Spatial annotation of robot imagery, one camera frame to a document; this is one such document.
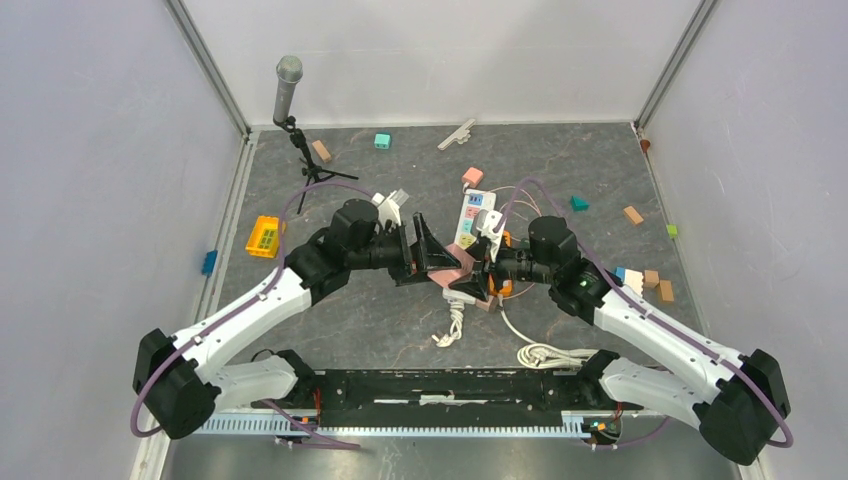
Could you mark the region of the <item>pink cube socket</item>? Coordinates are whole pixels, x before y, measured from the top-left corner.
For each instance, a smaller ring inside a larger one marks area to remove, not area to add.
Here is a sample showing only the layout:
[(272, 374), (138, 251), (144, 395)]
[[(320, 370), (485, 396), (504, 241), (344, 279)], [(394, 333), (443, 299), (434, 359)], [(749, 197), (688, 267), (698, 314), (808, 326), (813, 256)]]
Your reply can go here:
[(442, 288), (449, 288), (452, 283), (468, 277), (475, 262), (474, 258), (456, 243), (448, 245), (446, 250), (460, 262), (460, 266), (428, 273), (428, 278)]

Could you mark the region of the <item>white multicolour power strip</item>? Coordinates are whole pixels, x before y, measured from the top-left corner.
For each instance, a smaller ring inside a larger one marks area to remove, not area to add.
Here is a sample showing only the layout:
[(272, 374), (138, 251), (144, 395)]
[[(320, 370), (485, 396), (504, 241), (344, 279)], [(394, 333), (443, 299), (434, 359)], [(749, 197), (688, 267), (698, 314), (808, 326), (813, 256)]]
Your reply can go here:
[[(481, 210), (493, 210), (496, 206), (496, 199), (496, 194), (491, 191), (469, 188), (463, 194), (454, 243), (465, 249), (467, 253), (469, 248), (473, 252), (473, 243), (479, 232), (479, 228), (475, 226), (476, 217)], [(483, 269), (482, 262), (475, 261), (473, 269)]]

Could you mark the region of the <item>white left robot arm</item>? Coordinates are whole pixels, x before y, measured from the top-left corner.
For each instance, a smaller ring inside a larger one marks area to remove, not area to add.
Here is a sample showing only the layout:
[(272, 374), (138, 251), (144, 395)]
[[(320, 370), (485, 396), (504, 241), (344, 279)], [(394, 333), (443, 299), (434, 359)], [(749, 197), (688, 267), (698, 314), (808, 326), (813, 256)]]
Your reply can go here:
[[(283, 357), (231, 364), (231, 359), (282, 321), (315, 306), (344, 287), (356, 270), (384, 269), (404, 286), (426, 282), (432, 272), (458, 269), (460, 260), (435, 238), (422, 214), (412, 217), (408, 242), (398, 204), (353, 199), (330, 224), (285, 256), (259, 285), (190, 327), (167, 335), (156, 328), (139, 343), (132, 388), (137, 395), (131, 430), (144, 438), (162, 432), (171, 439), (198, 430), (218, 410), (266, 399), (290, 407), (306, 405), (313, 379)], [(138, 427), (147, 409), (157, 421)]]

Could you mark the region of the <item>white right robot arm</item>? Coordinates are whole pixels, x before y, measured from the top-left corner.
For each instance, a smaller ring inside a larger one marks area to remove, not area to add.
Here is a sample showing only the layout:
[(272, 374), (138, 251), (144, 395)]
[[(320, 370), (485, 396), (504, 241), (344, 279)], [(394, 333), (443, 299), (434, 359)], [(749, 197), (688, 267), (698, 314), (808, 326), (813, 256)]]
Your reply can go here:
[(671, 417), (739, 465), (753, 464), (767, 446), (792, 446), (779, 362), (761, 349), (743, 354), (711, 340), (644, 300), (600, 265), (564, 218), (535, 218), (520, 245), (507, 238), (498, 212), (480, 210), (459, 220), (455, 238), (473, 260), (469, 278), (457, 289), (481, 297), (505, 281), (545, 284), (561, 311), (660, 364), (653, 370), (597, 351), (577, 382), (585, 405), (602, 408), (614, 400)]

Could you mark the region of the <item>orange power strip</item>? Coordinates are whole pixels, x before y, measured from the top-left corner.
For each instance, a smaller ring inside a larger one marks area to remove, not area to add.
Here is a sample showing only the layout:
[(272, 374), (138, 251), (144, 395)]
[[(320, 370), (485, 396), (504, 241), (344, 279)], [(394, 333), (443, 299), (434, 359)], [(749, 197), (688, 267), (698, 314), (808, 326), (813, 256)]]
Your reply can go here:
[(501, 256), (494, 261), (490, 267), (488, 292), (491, 296), (509, 297), (513, 293), (513, 281), (509, 277), (507, 270), (500, 264)]

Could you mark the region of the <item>small mauve cube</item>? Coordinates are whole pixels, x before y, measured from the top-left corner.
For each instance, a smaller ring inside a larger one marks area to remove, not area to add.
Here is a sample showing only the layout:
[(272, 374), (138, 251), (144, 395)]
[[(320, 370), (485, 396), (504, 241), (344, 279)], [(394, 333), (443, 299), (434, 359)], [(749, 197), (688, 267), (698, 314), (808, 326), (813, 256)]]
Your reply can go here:
[(496, 296), (489, 296), (486, 300), (476, 300), (475, 306), (487, 313), (494, 313), (498, 307)]

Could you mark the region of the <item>small pink charger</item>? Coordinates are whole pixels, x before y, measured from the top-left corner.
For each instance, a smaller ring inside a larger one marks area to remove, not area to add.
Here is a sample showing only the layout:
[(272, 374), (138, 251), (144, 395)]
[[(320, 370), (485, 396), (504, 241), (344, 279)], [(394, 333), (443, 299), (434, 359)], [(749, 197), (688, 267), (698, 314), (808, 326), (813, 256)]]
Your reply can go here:
[(482, 170), (476, 167), (468, 168), (462, 175), (463, 188), (476, 188), (484, 178)]

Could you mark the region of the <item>teal triangle block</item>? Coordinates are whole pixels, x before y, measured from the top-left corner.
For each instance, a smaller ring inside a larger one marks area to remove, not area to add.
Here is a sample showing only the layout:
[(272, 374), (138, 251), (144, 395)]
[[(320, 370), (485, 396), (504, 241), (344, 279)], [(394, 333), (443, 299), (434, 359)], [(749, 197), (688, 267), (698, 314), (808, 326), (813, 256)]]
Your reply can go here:
[(570, 198), (570, 204), (574, 212), (586, 211), (590, 207), (590, 204), (586, 200), (578, 196), (572, 196)]

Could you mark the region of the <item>teal cube block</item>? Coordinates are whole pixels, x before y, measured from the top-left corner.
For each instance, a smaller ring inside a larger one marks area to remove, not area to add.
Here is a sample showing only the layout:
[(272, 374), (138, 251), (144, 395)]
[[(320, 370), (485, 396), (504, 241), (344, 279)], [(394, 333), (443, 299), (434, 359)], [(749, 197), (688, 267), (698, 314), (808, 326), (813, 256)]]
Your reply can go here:
[(376, 149), (388, 150), (392, 144), (392, 136), (388, 133), (378, 132), (374, 136), (373, 145)]

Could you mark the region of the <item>black tripod mic stand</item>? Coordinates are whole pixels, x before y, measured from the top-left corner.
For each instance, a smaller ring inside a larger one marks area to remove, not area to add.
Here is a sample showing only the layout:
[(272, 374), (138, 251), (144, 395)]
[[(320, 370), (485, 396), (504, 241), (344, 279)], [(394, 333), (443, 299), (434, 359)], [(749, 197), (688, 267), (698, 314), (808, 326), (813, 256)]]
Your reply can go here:
[(317, 165), (312, 158), (305, 134), (296, 126), (296, 118), (294, 116), (289, 116), (281, 122), (274, 121), (274, 124), (289, 134), (292, 145), (302, 153), (300, 161), (304, 164), (304, 167), (301, 169), (301, 173), (306, 178), (306, 186), (323, 183), (336, 177), (348, 180), (359, 179), (358, 176), (328, 170)]

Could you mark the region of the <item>tan wooden block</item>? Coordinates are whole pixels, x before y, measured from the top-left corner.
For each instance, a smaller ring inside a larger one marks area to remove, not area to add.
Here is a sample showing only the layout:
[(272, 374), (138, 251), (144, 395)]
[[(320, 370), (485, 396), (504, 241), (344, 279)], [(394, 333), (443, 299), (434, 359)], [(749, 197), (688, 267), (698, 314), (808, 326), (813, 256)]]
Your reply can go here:
[(325, 144), (321, 140), (315, 140), (312, 142), (313, 149), (316, 154), (324, 163), (330, 163), (332, 161), (332, 154), (325, 146)]

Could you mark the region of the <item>yellow toy crate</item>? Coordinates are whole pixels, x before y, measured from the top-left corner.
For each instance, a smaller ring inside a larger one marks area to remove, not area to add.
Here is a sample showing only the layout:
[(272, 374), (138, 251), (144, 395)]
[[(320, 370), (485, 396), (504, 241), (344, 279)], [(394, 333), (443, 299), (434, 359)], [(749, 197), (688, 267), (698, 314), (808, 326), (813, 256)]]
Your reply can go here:
[(258, 216), (245, 246), (246, 252), (258, 258), (274, 259), (280, 248), (280, 237), (287, 224), (278, 217)]

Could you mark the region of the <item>grey microphone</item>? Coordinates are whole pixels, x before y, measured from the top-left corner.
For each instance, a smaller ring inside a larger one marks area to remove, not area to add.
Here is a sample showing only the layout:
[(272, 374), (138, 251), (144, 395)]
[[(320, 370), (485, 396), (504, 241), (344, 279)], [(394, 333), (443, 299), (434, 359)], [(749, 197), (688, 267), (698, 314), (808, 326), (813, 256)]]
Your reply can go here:
[(283, 56), (276, 66), (278, 78), (272, 120), (282, 124), (290, 116), (294, 93), (297, 84), (303, 77), (303, 64), (295, 55)]

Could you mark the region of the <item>white plastic bracket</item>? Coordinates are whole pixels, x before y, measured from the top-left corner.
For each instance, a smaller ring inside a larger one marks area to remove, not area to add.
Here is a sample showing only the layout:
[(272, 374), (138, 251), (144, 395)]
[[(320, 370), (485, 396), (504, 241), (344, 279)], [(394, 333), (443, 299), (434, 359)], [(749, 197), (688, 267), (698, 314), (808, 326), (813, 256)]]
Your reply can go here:
[(476, 124), (476, 120), (474, 118), (468, 119), (462, 125), (457, 127), (450, 135), (448, 135), (443, 141), (441, 141), (437, 148), (440, 151), (444, 151), (449, 146), (453, 144), (464, 144), (470, 139), (471, 136), (471, 128)]

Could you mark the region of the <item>blue clip on rail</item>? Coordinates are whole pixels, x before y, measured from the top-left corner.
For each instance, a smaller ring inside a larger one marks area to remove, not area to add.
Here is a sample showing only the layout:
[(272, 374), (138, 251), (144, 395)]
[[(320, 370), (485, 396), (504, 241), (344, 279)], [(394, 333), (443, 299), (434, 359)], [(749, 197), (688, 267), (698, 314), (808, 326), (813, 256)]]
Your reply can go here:
[(211, 250), (208, 251), (203, 258), (203, 262), (201, 265), (201, 274), (205, 277), (210, 277), (215, 270), (215, 265), (217, 262), (218, 251)]

